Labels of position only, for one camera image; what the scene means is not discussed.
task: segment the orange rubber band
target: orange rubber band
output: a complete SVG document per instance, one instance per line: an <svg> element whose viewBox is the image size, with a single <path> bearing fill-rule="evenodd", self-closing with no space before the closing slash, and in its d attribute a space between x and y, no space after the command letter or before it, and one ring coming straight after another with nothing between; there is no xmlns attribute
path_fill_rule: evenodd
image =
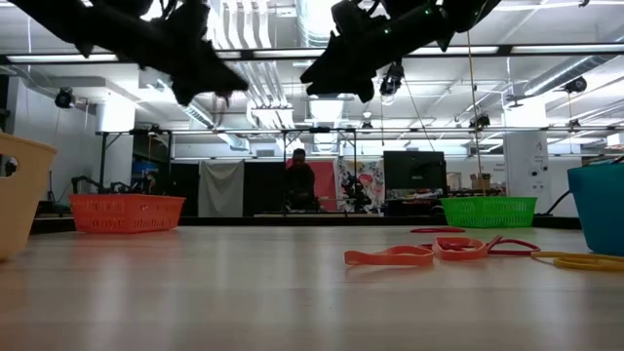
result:
<svg viewBox="0 0 624 351"><path fill-rule="evenodd" d="M361 253L348 251L344 253L344 262L349 265L405 265L427 266L433 264L433 252L413 246L398 246L380 253Z"/></svg>
<svg viewBox="0 0 624 351"><path fill-rule="evenodd" d="M439 259L468 260L485 258L488 255L488 245L477 239L470 238L436 238L432 250Z"/></svg>

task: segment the man sitting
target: man sitting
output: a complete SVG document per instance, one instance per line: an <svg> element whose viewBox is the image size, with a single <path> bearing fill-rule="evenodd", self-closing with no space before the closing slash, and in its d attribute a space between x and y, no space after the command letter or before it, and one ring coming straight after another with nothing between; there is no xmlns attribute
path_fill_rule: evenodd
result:
<svg viewBox="0 0 624 351"><path fill-rule="evenodd" d="M291 210L318 210L314 194L314 171L305 163L305 150L292 154L292 166L286 170L286 200Z"/></svg>

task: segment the computer monitor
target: computer monitor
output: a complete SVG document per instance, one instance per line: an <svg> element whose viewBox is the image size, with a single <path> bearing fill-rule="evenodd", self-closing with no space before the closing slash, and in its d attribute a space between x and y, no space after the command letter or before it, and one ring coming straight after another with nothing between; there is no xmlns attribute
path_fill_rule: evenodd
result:
<svg viewBox="0 0 624 351"><path fill-rule="evenodd" d="M383 163L386 198L448 195L444 152L385 151Z"/></svg>

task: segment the blue basket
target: blue basket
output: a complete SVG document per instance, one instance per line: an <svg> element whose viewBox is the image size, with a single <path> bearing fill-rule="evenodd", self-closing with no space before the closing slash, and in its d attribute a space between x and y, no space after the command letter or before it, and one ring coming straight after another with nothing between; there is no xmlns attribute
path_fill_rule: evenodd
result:
<svg viewBox="0 0 624 351"><path fill-rule="evenodd" d="M569 170L567 179L587 246L597 254L624 255L624 164Z"/></svg>

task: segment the white pillar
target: white pillar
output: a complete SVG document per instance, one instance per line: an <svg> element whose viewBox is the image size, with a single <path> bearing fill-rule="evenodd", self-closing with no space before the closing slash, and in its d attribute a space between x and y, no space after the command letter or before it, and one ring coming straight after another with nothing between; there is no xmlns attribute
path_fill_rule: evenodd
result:
<svg viewBox="0 0 624 351"><path fill-rule="evenodd" d="M520 101L523 106L506 106L506 127L546 127L546 108L541 97ZM504 136L509 196L536 197L538 213L552 204L546 132L515 132Z"/></svg>
<svg viewBox="0 0 624 351"><path fill-rule="evenodd" d="M135 127L135 105L124 97L111 94L106 103L97 106L97 130L99 132L129 131ZM116 135L108 137L112 142ZM113 181L130 185L133 168L133 136L120 136L106 149L104 186ZM99 180L99 166L93 175Z"/></svg>

